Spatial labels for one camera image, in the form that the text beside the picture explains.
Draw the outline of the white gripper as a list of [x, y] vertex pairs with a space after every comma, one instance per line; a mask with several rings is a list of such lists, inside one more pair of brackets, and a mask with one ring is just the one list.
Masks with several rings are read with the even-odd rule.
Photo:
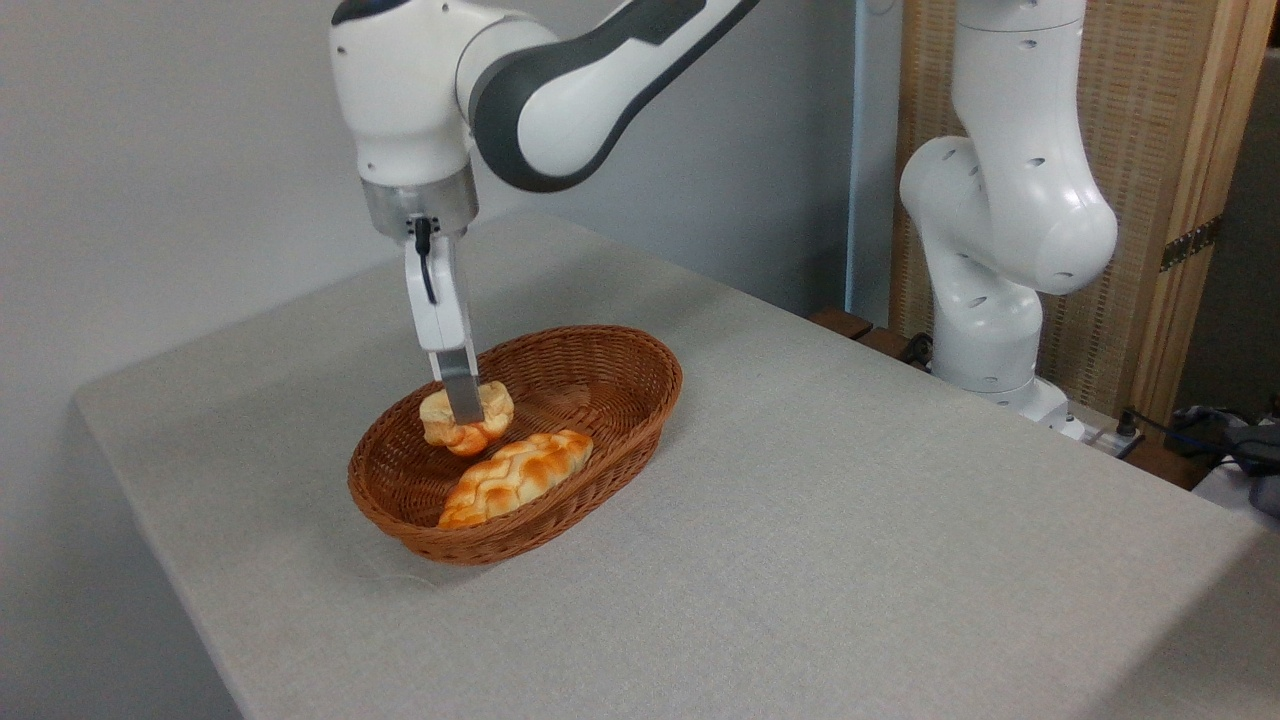
[[416, 234], [404, 245], [404, 278], [416, 336], [429, 354], [458, 425], [485, 420], [468, 316], [465, 273], [448, 234]]

